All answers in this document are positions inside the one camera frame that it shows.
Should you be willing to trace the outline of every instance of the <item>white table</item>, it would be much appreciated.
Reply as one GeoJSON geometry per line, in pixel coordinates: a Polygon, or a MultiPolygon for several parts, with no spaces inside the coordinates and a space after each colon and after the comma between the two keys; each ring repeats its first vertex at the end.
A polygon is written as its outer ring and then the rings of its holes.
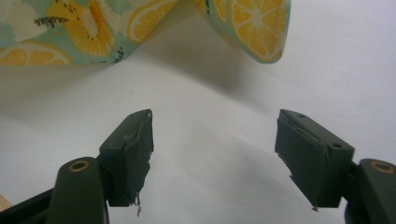
{"type": "Polygon", "coordinates": [[[396,163],[396,2],[292,1],[287,46],[259,64],[180,1],[117,64],[0,67],[0,193],[20,203],[151,108],[155,151],[142,213],[111,223],[341,224],[311,210],[274,152],[279,109],[306,114],[356,148],[396,163]]]}

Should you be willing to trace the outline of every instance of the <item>white surface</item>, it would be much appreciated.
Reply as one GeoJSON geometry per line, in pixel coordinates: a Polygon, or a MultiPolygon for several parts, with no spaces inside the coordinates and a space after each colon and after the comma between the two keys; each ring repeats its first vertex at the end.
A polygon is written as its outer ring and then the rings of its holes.
{"type": "Polygon", "coordinates": [[[0,67],[0,193],[19,203],[58,168],[98,148],[130,113],[151,108],[155,151],[142,213],[111,223],[341,224],[318,213],[274,152],[281,108],[396,163],[396,2],[292,1],[284,57],[258,64],[180,1],[117,64],[0,67]]]}

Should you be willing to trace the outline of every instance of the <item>lemon print fabric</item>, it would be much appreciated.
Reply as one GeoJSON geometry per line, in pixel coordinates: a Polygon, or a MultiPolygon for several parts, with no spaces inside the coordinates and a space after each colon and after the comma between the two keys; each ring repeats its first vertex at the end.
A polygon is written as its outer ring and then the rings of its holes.
{"type": "Polygon", "coordinates": [[[0,64],[117,63],[177,0],[0,0],[0,64]]]}
{"type": "MultiPolygon", "coordinates": [[[[260,63],[275,63],[283,53],[290,0],[205,0],[201,9],[260,63]]],[[[198,7],[201,1],[195,1],[198,7]]]]}

